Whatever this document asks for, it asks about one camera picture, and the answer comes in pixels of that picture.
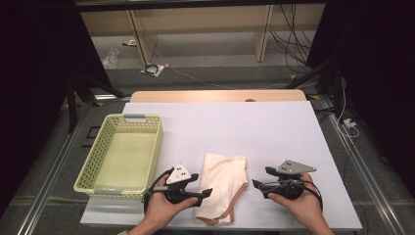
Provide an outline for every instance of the black wire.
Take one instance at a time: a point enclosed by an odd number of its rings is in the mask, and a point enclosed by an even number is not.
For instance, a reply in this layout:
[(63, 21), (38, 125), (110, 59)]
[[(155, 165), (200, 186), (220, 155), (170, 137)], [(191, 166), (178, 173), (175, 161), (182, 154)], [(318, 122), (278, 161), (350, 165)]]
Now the black wire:
[(319, 114), (320, 112), (333, 112), (335, 110), (334, 107), (329, 107), (329, 108), (325, 108), (325, 109), (321, 109), (321, 110), (315, 110), (317, 114)]
[[(290, 14), (292, 15), (292, 20), (291, 20), (291, 24), (290, 24), (290, 21), (289, 21), (289, 19), (287, 18), (287, 15), (286, 15), (286, 13), (285, 13), (285, 11), (284, 11), (284, 8), (283, 8), (283, 5), (280, 5), (280, 8), (281, 8), (281, 11), (282, 11), (282, 13), (283, 13), (283, 15), (284, 15), (284, 18), (285, 18), (285, 20), (286, 20), (286, 22), (287, 22), (287, 26), (289, 27), (289, 29), (290, 29), (290, 35), (289, 35), (289, 39), (288, 39), (288, 41), (287, 41), (287, 45), (285, 46), (285, 47), (282, 47), (284, 50), (285, 50), (285, 52), (286, 52), (286, 54), (285, 54), (285, 61), (286, 61), (286, 65), (287, 65), (287, 67), (291, 70), (291, 71), (294, 71), (294, 72), (298, 72), (298, 73), (307, 73), (306, 71), (298, 71), (298, 70), (294, 70), (293, 68), (291, 68), (290, 66), (289, 66), (289, 64), (288, 64), (288, 54), (290, 54), (290, 55), (292, 55), (292, 57), (293, 58), (295, 58), (298, 62), (300, 62), (300, 63), (302, 63), (303, 65), (305, 65), (305, 59), (304, 59), (304, 57), (302, 56), (302, 53), (301, 53), (301, 51), (304, 53), (304, 55), (306, 55), (306, 53), (305, 53), (305, 51), (304, 51), (304, 49), (302, 48), (302, 45), (300, 44), (300, 41), (298, 40), (298, 38), (297, 38), (297, 35), (296, 35), (296, 32), (295, 32), (295, 23), (294, 23), (294, 20), (295, 20), (295, 17), (296, 17), (296, 4), (292, 4), (291, 5), (291, 11), (290, 11)], [(296, 41), (296, 43), (294, 43), (295, 45), (296, 45), (296, 47), (295, 48), (297, 48), (298, 50), (299, 50), (299, 52), (300, 52), (300, 58), (298, 57), (298, 56), (296, 56), (293, 52), (291, 52), (290, 50), (289, 50), (289, 45), (290, 45), (290, 43), (291, 43), (291, 37), (294, 37), (294, 39), (295, 39), (295, 41)]]
[(323, 117), (321, 117), (318, 120), (318, 123), (321, 124), (323, 122), (323, 120), (325, 120), (330, 114), (332, 114), (333, 112), (328, 112), (327, 114), (325, 114)]
[(152, 197), (153, 194), (153, 190), (156, 187), (157, 183), (159, 183), (159, 181), (162, 179), (163, 176), (167, 175), (167, 174), (171, 174), (174, 171), (174, 167), (172, 167), (171, 169), (166, 170), (164, 173), (162, 173), (152, 184), (152, 186), (150, 186), (149, 189), (147, 189), (147, 191), (144, 194), (144, 197), (141, 199), (141, 202), (144, 204), (144, 212), (147, 211), (147, 208), (149, 207), (149, 202), (150, 202), (150, 198)]
[(291, 32), (290, 32), (290, 38), (291, 38), (291, 35), (293, 35), (293, 36), (294, 36), (294, 39), (296, 40), (296, 43), (300, 46), (300, 48), (301, 48), (302, 52), (306, 55), (306, 53), (305, 53), (304, 49), (303, 49), (303, 48), (302, 48), (302, 46), (301, 46), (301, 43), (300, 43), (299, 39), (297, 38), (297, 34), (296, 34), (296, 25), (295, 25), (295, 23), (294, 23), (294, 20), (295, 20), (295, 18), (296, 18), (296, 10), (297, 10), (297, 5), (296, 5), (296, 4), (292, 4), (292, 5), (291, 5), (291, 8), (290, 8), (290, 14), (292, 15), (291, 24), (290, 24), (290, 22), (289, 22), (289, 20), (288, 20), (288, 18), (287, 18), (287, 15), (286, 15), (286, 13), (285, 13), (284, 8), (283, 8), (283, 6), (282, 6), (282, 5), (280, 5), (280, 8), (281, 8), (281, 11), (282, 11), (282, 13), (283, 13), (283, 15), (284, 15), (284, 18), (285, 18), (286, 22), (287, 22), (287, 25), (288, 25), (288, 27), (290, 28), (290, 31), (291, 31)]
[(297, 43), (295, 43), (295, 42), (290, 42), (290, 41), (287, 41), (286, 39), (284, 39), (284, 38), (282, 38), (282, 37), (280, 37), (280, 36), (278, 36), (278, 34), (274, 31), (273, 33), (275, 33), (275, 36), (278, 38), (278, 40), (279, 41), (283, 41), (283, 42), (285, 42), (285, 43), (290, 43), (291, 45), (298, 45)]
[(307, 35), (305, 35), (304, 31), (302, 30), (301, 32), (302, 32), (302, 35), (304, 36), (305, 40), (307, 40), (307, 41), (308, 41), (308, 43), (309, 43), (310, 45), (312, 45), (312, 42), (308, 39)]
[[(293, 57), (294, 59), (296, 59), (297, 61), (299, 61), (302, 64), (305, 64), (305, 61), (303, 61), (300, 57), (298, 57), (294, 52), (292, 52), (291, 50), (289, 50), (286, 46), (283, 45), (283, 43), (279, 40), (279, 36), (277, 35), (276, 32), (270, 31), (272, 37), (274, 37), (275, 42), (277, 43), (277, 45), (284, 50), (284, 52), (286, 54), (289, 54), (291, 57)], [(293, 42), (289, 42), (287, 40), (284, 40), (284, 42), (286, 43), (291, 43), (291, 44), (295, 44)]]
[(294, 59), (296, 59), (298, 62), (300, 62), (300, 63), (302, 63), (302, 64), (304, 64), (305, 65), (305, 62), (301, 59), (301, 58), (299, 58), (296, 54), (294, 54), (292, 51), (290, 51), (286, 46), (284, 46), (283, 44), (282, 44), (282, 42), (280, 42), (277, 38), (276, 38), (276, 36), (274, 35), (274, 33), (275, 32), (272, 32), (271, 31), (271, 35), (274, 37), (274, 40), (275, 40), (275, 42), (277, 43), (277, 45), (281, 48), (281, 49), (283, 49), (284, 50), (284, 52), (285, 52), (285, 61), (286, 61), (286, 66), (287, 66), (287, 68), (288, 69), (290, 69), (290, 71), (293, 71), (293, 72), (297, 72), (297, 73), (307, 73), (307, 71), (298, 71), (298, 70), (294, 70), (293, 68), (291, 68), (290, 67), (290, 65), (288, 64), (288, 61), (287, 61), (287, 55), (290, 55), (291, 57), (293, 57)]
[(315, 186), (314, 183), (312, 183), (310, 181), (303, 181), (303, 183), (309, 183), (317, 190), (317, 193), (316, 193), (314, 190), (309, 189), (309, 188), (305, 187), (304, 185), (298, 185), (302, 189), (310, 192), (312, 195), (314, 195), (314, 197), (316, 197), (318, 199), (318, 201), (320, 202), (320, 209), (321, 209), (321, 211), (323, 211), (323, 197), (321, 196), (320, 190), (317, 188), (317, 186)]
[(317, 107), (315, 107), (315, 105), (311, 102), (310, 102), (310, 104), (311, 104), (311, 107), (312, 107), (312, 110), (314, 111), (314, 113), (317, 114)]

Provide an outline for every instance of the white table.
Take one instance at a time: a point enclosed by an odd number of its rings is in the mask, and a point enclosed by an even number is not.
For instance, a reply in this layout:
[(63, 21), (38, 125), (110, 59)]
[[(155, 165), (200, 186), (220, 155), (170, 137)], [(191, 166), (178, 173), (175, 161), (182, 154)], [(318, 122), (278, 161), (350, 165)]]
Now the white table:
[[(235, 222), (208, 227), (194, 219), (194, 209), (175, 217), (172, 229), (298, 230), (303, 229), (283, 207), (265, 200), (252, 179), (272, 181), (266, 166), (284, 160), (315, 166), (310, 173), (320, 189), (324, 215), (334, 230), (359, 230), (361, 223), (348, 197), (323, 133), (307, 101), (233, 103), (128, 103), (124, 114), (159, 114), (163, 140), (156, 170), (183, 163), (192, 173), (202, 173), (206, 153), (246, 156), (250, 186), (235, 206)], [(199, 181), (187, 190), (198, 189)], [(135, 225), (144, 216), (139, 201), (91, 198), (81, 223)]]

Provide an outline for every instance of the plastic basket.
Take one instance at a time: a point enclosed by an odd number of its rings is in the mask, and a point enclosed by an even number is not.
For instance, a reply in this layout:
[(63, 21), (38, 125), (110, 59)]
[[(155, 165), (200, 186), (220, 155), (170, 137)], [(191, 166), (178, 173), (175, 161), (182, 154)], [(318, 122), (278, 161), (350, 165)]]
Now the plastic basket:
[(89, 196), (141, 198), (153, 183), (161, 117), (108, 115), (73, 189)]

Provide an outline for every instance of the human hand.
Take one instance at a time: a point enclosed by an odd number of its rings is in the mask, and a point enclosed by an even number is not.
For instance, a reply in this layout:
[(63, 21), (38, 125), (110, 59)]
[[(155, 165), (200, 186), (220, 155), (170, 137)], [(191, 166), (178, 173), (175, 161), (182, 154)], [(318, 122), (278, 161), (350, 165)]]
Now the human hand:
[[(169, 175), (165, 175), (158, 182), (158, 186), (163, 186)], [(181, 211), (192, 207), (198, 202), (197, 198), (186, 199), (179, 204), (172, 204), (167, 200), (164, 193), (153, 193), (149, 207), (143, 220), (135, 226), (129, 235), (148, 235), (153, 234), (157, 230), (164, 228), (171, 220)]]
[[(312, 183), (312, 178), (308, 173), (301, 175), (303, 181)], [(305, 187), (315, 192), (312, 184), (304, 182)], [(307, 227), (313, 234), (333, 234), (323, 212), (320, 208), (320, 202), (310, 192), (304, 190), (296, 200), (288, 200), (281, 195), (269, 193), (268, 198), (277, 204), (286, 207), (296, 218), (296, 220)]]

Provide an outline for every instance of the beige cloth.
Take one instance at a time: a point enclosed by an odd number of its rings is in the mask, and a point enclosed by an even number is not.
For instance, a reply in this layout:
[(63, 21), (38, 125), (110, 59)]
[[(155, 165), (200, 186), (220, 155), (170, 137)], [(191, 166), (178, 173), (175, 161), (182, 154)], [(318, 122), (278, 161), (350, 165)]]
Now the beige cloth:
[(195, 209), (195, 218), (214, 226), (233, 222), (234, 205), (248, 186), (243, 156), (225, 157), (206, 154), (199, 192), (212, 188), (210, 197)]

